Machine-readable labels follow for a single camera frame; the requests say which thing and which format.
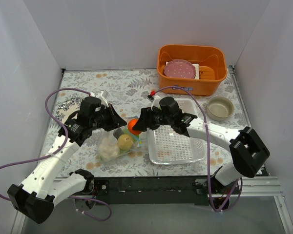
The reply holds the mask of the clear zip top bag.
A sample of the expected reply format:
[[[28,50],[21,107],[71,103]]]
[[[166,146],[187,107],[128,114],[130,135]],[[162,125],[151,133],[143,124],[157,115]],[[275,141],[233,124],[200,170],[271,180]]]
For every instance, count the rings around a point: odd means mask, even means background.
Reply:
[[[146,140],[146,132],[133,130],[137,121],[137,118],[128,118],[126,126],[102,133],[97,144],[97,154],[101,161],[109,162],[142,146]]]

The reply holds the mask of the orange tangerine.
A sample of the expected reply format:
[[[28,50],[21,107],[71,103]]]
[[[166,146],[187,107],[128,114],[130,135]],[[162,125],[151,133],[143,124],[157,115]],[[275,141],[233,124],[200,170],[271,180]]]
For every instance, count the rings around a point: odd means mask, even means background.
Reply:
[[[141,133],[141,131],[137,131],[137,130],[133,129],[133,127],[137,123],[137,121],[138,121],[138,119],[134,118],[134,119],[130,120],[129,123],[127,124],[127,128],[129,130],[129,132],[135,136],[138,136]]]

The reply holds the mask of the white cauliflower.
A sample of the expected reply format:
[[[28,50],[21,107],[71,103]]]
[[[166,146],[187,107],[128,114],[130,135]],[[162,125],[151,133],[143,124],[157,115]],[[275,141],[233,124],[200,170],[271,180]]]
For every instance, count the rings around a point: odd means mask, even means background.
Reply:
[[[98,155],[104,162],[116,159],[119,156],[120,148],[117,144],[110,144],[108,138],[103,138],[98,145]]]

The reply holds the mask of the yellow pear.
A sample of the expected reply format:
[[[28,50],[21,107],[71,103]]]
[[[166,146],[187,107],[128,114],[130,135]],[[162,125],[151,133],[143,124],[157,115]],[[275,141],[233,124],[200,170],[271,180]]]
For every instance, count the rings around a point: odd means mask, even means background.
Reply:
[[[133,146],[133,139],[129,135],[120,135],[118,138],[118,147],[120,150],[127,151]]]

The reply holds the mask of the green starfruit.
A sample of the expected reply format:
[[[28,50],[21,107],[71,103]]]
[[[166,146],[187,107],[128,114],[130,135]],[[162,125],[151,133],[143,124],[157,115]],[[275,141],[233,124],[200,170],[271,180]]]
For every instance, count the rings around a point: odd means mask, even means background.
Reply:
[[[123,134],[131,136],[134,142],[139,140],[139,138],[136,135],[132,134],[128,129],[124,129]]]

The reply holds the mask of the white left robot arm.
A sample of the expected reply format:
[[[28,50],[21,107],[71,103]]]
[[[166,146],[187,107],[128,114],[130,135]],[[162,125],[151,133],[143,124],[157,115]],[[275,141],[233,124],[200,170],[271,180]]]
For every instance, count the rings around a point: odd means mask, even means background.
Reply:
[[[67,117],[59,130],[49,157],[41,160],[20,185],[11,185],[8,196],[13,206],[38,224],[45,222],[54,207],[75,193],[89,195],[94,190],[94,175],[78,169],[61,182],[55,178],[94,130],[115,130],[126,126],[111,104],[97,97],[86,97],[80,109]]]

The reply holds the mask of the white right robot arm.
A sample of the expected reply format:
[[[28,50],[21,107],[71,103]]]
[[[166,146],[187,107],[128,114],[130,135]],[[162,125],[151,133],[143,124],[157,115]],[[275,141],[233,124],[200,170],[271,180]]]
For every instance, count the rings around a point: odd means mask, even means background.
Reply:
[[[183,112],[172,97],[159,100],[156,107],[141,109],[134,131],[156,130],[161,125],[170,126],[176,133],[203,139],[230,152],[232,162],[218,169],[211,177],[212,190],[224,193],[229,184],[241,177],[253,178],[270,156],[270,152],[257,132],[251,127],[242,130],[205,123],[196,115]]]

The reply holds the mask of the blue floral plate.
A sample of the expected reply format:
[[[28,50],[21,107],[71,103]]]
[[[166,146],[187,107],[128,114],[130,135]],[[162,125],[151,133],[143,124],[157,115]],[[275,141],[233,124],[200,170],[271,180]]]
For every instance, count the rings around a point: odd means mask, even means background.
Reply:
[[[82,97],[73,97],[61,103],[55,112],[57,120],[64,124],[72,113],[80,109],[83,99]]]

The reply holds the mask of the white plastic basket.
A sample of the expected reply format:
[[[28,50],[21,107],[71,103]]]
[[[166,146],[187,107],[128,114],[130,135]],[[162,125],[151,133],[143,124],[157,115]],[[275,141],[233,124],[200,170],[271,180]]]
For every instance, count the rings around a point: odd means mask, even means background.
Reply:
[[[170,126],[146,132],[149,159],[157,165],[195,163],[206,156],[206,143],[197,138],[177,134]]]

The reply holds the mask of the floral tablecloth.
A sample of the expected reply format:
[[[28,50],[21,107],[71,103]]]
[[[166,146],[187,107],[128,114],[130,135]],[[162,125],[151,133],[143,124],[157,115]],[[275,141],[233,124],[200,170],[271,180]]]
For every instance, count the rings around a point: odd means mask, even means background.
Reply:
[[[140,115],[142,108],[149,103],[147,96],[158,90],[158,74],[154,69],[66,72],[60,84],[62,89],[56,95],[55,102],[49,104],[51,112],[70,98],[84,98],[86,92],[108,92],[107,100],[112,103],[117,113],[127,120]],[[207,147],[210,159],[190,164],[156,165],[149,159],[148,142],[127,155],[109,162],[103,162],[97,154],[97,144],[102,135],[95,131],[82,147],[68,160],[59,172],[59,177],[68,177],[77,169],[90,171],[96,177],[118,176],[197,176],[214,172],[220,166],[231,162],[231,155],[225,149],[214,144]]]

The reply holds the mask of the pink dotted plate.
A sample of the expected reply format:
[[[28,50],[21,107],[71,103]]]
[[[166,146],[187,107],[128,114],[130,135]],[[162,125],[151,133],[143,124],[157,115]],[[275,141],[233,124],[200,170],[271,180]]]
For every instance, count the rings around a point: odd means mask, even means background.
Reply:
[[[195,79],[197,72],[196,67],[189,61],[175,59],[166,63],[164,74],[169,78]]]

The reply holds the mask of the beige ceramic bowl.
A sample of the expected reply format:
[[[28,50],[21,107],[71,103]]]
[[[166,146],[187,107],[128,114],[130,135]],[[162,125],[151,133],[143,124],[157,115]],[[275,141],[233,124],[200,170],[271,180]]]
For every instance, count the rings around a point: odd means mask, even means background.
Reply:
[[[225,97],[212,97],[208,100],[207,115],[215,121],[224,121],[234,113],[233,103]]]

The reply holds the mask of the orange plastic tub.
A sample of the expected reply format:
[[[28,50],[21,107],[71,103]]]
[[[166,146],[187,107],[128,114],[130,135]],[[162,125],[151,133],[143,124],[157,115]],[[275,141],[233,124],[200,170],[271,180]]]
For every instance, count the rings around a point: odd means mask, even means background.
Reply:
[[[211,46],[168,44],[157,60],[159,87],[180,94],[181,87],[196,96],[211,96],[227,77],[223,52]]]

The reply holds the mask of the orange soap dish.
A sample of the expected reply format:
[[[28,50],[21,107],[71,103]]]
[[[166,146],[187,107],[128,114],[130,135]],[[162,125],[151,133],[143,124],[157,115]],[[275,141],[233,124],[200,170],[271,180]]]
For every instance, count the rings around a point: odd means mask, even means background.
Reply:
[[[215,80],[215,72],[212,68],[199,65],[199,79]]]

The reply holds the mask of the black base bar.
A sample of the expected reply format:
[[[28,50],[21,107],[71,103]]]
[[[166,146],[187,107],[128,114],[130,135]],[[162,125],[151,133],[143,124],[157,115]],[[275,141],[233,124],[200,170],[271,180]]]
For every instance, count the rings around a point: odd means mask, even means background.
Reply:
[[[98,200],[112,204],[194,204],[208,206],[207,177],[192,176],[143,176],[98,177],[94,179]]]

